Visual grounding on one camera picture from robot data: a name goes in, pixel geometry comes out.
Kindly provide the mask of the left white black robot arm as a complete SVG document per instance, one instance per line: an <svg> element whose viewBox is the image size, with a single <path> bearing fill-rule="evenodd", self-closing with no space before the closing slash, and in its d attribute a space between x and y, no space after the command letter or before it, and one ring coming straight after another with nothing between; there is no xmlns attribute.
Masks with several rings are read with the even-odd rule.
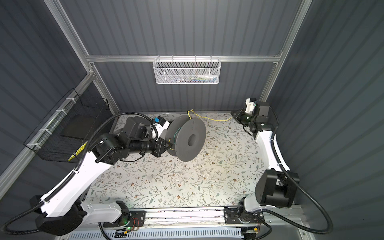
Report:
<svg viewBox="0 0 384 240"><path fill-rule="evenodd" d="M82 224L120 223L126 226L130 211L122 201L111 205L88 207L81 195L102 173L130 154L152 154L159 158L171 148L160 135L170 122L163 117L149 118L128 112L122 129L99 134L119 115L102 123L85 143L78 164L48 193L31 199L31 208L11 218L1 230L7 235L29 235L39 232L64 236Z"/></svg>

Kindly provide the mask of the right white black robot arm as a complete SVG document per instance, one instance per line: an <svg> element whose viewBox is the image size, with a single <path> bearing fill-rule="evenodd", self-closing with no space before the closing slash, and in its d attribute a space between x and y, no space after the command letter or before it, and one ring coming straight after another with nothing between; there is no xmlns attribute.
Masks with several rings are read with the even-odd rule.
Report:
<svg viewBox="0 0 384 240"><path fill-rule="evenodd" d="M238 111L232 111L231 115L238 124L243 126L244 131L256 140L261 154L268 160L269 166L258 180L254 196L242 198L236 209L224 208L226 224L250 224L255 222L257 226L265 225L268 230L261 236L258 236L256 230L244 231L244 234L255 235L256 239L259 240L268 236L273 230L264 219L264 214L270 214L308 233L317 235L331 233L334 225L330 215L300 185L299 175L291 172L284 161L276 137L280 122L270 104L258 101L255 98L248 98L246 99L246 107ZM277 209L291 207L298 191L302 192L321 212L327 223L324 229L306 227L268 208L269 206Z"/></svg>

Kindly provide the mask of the grey perforated cable spool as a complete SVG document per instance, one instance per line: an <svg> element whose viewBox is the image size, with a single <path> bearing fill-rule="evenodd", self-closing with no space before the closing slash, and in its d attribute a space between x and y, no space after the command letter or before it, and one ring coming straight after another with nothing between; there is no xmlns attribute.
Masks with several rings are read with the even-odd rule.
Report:
<svg viewBox="0 0 384 240"><path fill-rule="evenodd" d="M183 162L189 162L201 152L206 134L206 125L202 120L187 115L177 117L165 135L165 140L171 144L168 153Z"/></svg>

